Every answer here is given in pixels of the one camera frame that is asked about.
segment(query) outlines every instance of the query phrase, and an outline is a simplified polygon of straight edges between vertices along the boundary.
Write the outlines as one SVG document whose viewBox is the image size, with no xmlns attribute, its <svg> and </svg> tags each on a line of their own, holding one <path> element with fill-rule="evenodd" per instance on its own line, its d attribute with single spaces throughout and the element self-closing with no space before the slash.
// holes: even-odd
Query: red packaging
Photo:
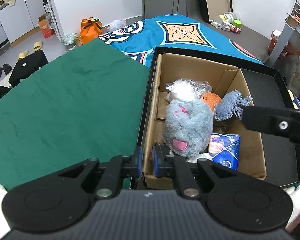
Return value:
<svg viewBox="0 0 300 240">
<path fill-rule="evenodd" d="M 233 33 L 241 33 L 242 29 L 240 29 L 237 26 L 231 25 L 231 29 L 230 29 Z"/>
<path fill-rule="evenodd" d="M 48 37 L 51 37 L 53 35 L 54 30 L 49 28 L 45 15 L 40 16 L 38 20 L 39 20 L 38 25 L 42 31 L 44 38 L 46 39 Z"/>
</svg>

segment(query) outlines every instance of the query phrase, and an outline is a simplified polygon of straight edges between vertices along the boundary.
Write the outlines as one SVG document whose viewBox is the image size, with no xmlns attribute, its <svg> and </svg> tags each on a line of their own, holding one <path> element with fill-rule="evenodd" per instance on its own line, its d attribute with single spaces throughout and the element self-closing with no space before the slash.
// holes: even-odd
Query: yellow slipper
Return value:
<svg viewBox="0 0 300 240">
<path fill-rule="evenodd" d="M 27 55 L 28 55 L 28 51 L 27 51 L 27 50 L 25 50 L 24 52 L 21 52 L 21 53 L 19 54 L 18 61 L 19 61 L 19 60 L 22 60 L 22 59 L 25 58 Z"/>
<path fill-rule="evenodd" d="M 39 49 L 42 49 L 42 41 L 37 41 L 35 44 L 34 44 L 34 52 L 38 51 Z"/>
</svg>

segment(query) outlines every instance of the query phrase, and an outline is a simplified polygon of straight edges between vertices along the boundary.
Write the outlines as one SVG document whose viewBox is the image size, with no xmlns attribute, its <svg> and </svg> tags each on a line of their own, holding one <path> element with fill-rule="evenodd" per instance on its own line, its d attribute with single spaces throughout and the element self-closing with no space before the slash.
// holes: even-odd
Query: white wall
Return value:
<svg viewBox="0 0 300 240">
<path fill-rule="evenodd" d="M 282 31 L 287 13 L 292 12 L 295 1 L 232 0 L 232 4 L 243 25 L 270 39 L 273 30 Z"/>
<path fill-rule="evenodd" d="M 82 18 L 97 16 L 103 25 L 142 15 L 142 0 L 53 0 L 64 35 L 79 33 Z"/>
</svg>

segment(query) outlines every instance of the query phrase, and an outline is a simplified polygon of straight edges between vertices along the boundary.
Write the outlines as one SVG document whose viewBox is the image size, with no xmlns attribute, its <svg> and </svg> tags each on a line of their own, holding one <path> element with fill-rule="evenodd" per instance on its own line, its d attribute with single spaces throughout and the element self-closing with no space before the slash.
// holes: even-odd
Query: orange ball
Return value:
<svg viewBox="0 0 300 240">
<path fill-rule="evenodd" d="M 210 107 L 211 111 L 214 113 L 214 106 L 221 102 L 220 96 L 216 95 L 215 93 L 205 93 L 203 94 L 200 99 L 207 103 Z"/>
</svg>

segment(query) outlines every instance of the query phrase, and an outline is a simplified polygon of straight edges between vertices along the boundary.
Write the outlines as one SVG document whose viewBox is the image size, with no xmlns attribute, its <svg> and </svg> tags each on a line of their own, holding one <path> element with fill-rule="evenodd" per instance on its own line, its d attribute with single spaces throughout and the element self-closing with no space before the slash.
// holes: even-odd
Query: orange gift bag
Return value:
<svg viewBox="0 0 300 240">
<path fill-rule="evenodd" d="M 102 34 L 102 23 L 99 19 L 90 18 L 82 19 L 80 36 L 82 44 L 92 41 L 94 38 Z"/>
</svg>

